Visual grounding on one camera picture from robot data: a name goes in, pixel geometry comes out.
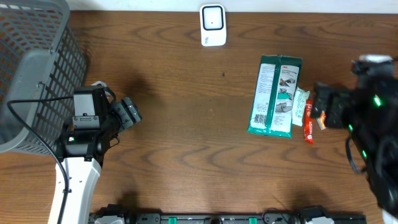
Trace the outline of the red stick sachet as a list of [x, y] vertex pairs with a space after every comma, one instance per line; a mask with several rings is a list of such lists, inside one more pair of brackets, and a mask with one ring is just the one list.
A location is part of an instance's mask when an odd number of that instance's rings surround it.
[[309, 144], [314, 144], [313, 141], [313, 119], [311, 117], [312, 112], [312, 100], [307, 100], [305, 105], [304, 113], [304, 140]]

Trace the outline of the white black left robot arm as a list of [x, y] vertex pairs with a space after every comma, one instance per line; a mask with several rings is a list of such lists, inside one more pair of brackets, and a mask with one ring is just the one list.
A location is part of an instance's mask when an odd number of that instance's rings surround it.
[[117, 101], [110, 88], [100, 82], [77, 88], [72, 99], [75, 114], [64, 122], [55, 142], [60, 165], [55, 168], [49, 223], [88, 223], [111, 141], [142, 119], [130, 98]]

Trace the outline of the orange tissue pack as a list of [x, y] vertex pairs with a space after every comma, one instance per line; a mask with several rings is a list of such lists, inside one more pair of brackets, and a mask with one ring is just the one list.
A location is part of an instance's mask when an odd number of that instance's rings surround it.
[[326, 129], [325, 119], [326, 119], [326, 114], [324, 111], [322, 111], [320, 117], [317, 118], [317, 123], [321, 130]]

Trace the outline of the green white gloves package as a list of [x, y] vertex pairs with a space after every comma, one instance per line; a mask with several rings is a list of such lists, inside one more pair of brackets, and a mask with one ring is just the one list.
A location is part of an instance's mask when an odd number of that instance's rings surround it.
[[248, 133], [292, 137], [294, 97], [302, 62], [302, 58], [285, 55], [261, 57]]

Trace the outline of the mint wet wipes pack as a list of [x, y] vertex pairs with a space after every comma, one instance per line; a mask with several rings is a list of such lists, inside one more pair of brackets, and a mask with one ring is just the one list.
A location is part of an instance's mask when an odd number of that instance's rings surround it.
[[294, 102], [292, 108], [292, 124], [302, 126], [305, 105], [309, 99], [310, 91], [304, 91], [297, 87], [294, 95]]

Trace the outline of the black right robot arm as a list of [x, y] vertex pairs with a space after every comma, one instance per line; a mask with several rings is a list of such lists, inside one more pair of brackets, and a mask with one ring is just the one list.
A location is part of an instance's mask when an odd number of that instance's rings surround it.
[[346, 155], [359, 173], [349, 147], [353, 142], [364, 161], [369, 188], [382, 209], [384, 223], [397, 223], [397, 58], [360, 55], [352, 62], [356, 88], [335, 88], [321, 82], [314, 86], [312, 118], [325, 115], [330, 129], [346, 129]]

